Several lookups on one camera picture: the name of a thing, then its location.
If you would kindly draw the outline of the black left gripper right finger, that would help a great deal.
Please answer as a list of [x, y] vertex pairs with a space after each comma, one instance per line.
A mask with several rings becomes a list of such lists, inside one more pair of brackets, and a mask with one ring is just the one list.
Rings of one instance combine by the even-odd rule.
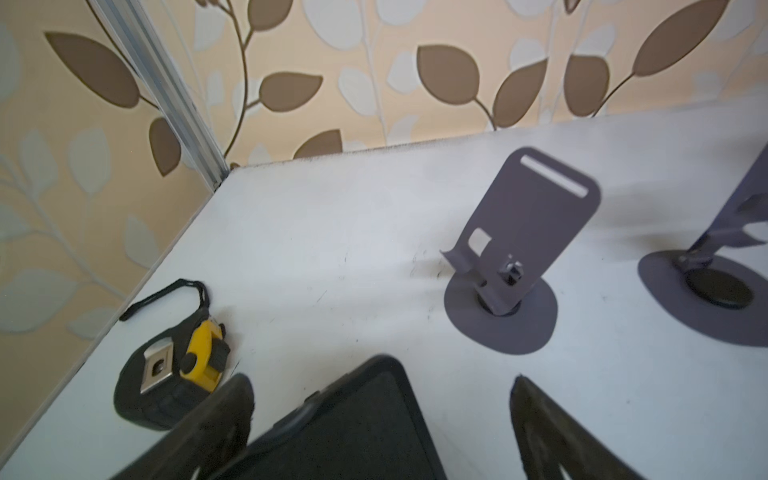
[[639, 479], [531, 379], [519, 375], [510, 392], [511, 423], [529, 479]]

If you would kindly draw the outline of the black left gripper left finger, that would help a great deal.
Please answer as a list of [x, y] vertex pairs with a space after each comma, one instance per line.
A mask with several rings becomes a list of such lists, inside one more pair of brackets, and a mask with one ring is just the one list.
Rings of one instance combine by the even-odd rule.
[[252, 384], [238, 373], [114, 477], [208, 479], [245, 448], [254, 408]]

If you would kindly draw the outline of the purple round left phone stand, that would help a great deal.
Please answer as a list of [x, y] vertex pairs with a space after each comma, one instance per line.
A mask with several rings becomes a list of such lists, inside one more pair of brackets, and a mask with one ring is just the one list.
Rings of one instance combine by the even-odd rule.
[[454, 327], [503, 354], [543, 348], [558, 316], [543, 276], [600, 203], [591, 176], [533, 147], [513, 151], [443, 254], [454, 270], [444, 293]]

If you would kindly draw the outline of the purple round phone stand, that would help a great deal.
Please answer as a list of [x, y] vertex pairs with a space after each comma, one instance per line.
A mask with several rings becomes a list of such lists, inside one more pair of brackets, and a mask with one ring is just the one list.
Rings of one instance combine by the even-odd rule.
[[503, 354], [543, 348], [558, 316], [543, 276], [600, 203], [591, 176], [533, 147], [513, 151], [443, 254], [454, 270], [444, 293], [454, 327]]
[[745, 227], [766, 220], [763, 149], [708, 229], [685, 251], [644, 256], [638, 275], [651, 296], [683, 325], [725, 343], [765, 348], [767, 278], [717, 252], [765, 245]]

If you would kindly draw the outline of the black square phone stand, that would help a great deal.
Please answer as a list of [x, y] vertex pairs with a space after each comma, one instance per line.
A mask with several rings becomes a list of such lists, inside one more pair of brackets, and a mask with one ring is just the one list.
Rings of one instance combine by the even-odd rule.
[[217, 479], [443, 479], [406, 371], [376, 355], [314, 392]]

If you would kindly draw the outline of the purple round middle phone stand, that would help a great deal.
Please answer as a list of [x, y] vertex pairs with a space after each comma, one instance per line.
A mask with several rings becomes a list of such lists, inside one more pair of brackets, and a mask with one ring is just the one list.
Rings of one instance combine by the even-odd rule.
[[644, 256], [638, 275], [651, 296], [683, 325], [725, 343], [765, 348], [767, 278], [717, 252], [765, 245], [745, 227], [766, 220], [763, 149], [708, 229], [685, 251]]

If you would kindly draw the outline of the yellow black tape measure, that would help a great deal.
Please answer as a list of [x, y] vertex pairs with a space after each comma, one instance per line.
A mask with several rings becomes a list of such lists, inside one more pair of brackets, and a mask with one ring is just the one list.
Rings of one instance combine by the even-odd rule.
[[129, 320], [142, 308], [184, 287], [197, 291], [197, 309], [138, 347], [120, 371], [114, 389], [116, 413], [155, 431], [174, 428], [217, 389], [231, 353], [226, 327], [211, 316], [210, 295], [201, 281], [178, 279], [130, 305], [119, 320]]

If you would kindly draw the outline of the aluminium frame post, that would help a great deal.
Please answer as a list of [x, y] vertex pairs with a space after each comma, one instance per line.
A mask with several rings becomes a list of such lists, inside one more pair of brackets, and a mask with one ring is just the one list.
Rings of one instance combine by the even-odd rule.
[[89, 1], [87, 5], [136, 69], [208, 189], [216, 191], [229, 175], [229, 167], [141, 2]]

